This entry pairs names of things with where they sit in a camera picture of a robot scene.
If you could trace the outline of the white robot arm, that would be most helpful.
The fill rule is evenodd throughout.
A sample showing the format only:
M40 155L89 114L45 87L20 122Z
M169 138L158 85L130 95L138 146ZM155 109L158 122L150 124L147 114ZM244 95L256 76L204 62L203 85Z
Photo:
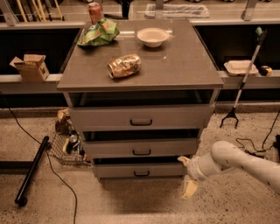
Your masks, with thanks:
M188 158L178 157L186 168L182 198L190 199L199 187L199 182L216 174L240 169L280 193L280 164L252 156L227 141L218 141L211 150L202 155Z

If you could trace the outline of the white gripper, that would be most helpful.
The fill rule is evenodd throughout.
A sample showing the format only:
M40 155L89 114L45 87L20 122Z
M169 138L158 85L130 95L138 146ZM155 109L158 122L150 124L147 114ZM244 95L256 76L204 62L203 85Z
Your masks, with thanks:
M197 181L203 181L205 176L199 167L199 159L197 157L189 159L188 157L180 156L178 157L178 161L184 166L187 166L187 175L191 178L184 181L182 198L187 200L190 199L197 191L199 187L199 183Z

